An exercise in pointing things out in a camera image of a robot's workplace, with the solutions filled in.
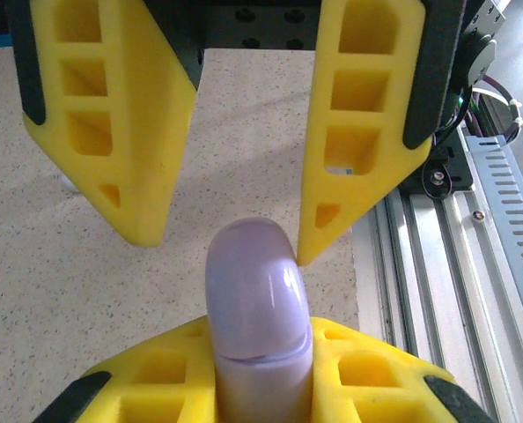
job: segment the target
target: speckled countertop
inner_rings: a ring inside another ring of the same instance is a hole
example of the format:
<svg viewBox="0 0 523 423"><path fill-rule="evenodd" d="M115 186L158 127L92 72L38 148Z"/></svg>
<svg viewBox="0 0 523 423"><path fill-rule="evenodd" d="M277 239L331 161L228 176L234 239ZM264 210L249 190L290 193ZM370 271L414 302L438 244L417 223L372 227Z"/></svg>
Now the speckled countertop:
<svg viewBox="0 0 523 423"><path fill-rule="evenodd" d="M296 244L313 54L209 51L164 243L139 249L83 197L21 122L0 49L0 421L30 421L87 368L205 313L215 232L268 216ZM314 315L357 327L350 236L304 271Z"/></svg>

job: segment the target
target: yellow foam pad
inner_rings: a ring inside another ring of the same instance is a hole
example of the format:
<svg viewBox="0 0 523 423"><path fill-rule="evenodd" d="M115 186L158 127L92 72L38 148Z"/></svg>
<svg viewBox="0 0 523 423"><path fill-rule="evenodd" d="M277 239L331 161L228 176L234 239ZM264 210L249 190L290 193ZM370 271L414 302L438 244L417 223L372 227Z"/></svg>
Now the yellow foam pad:
<svg viewBox="0 0 523 423"><path fill-rule="evenodd" d="M195 88L142 0L34 0L31 137L127 241L161 242Z"/></svg>
<svg viewBox="0 0 523 423"><path fill-rule="evenodd" d="M455 423L424 381L445 370L328 320L313 318L312 423ZM111 373L78 423L214 423L216 377L206 317L103 361Z"/></svg>
<svg viewBox="0 0 523 423"><path fill-rule="evenodd" d="M424 17L420 0L322 1L299 265L312 262L428 156L430 140L415 150L402 142Z"/></svg>

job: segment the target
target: metal frame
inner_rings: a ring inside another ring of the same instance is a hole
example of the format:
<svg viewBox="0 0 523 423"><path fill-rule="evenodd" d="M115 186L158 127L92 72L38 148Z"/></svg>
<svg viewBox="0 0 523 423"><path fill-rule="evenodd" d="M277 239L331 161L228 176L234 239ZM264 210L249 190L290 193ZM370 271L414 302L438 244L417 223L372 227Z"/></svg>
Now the metal frame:
<svg viewBox="0 0 523 423"><path fill-rule="evenodd" d="M459 133L473 190L443 203L396 190L353 226L360 328L447 368L497 421L523 423L523 247L510 238L523 213L510 223L502 203L517 196L523 210L523 180L509 147Z"/></svg>

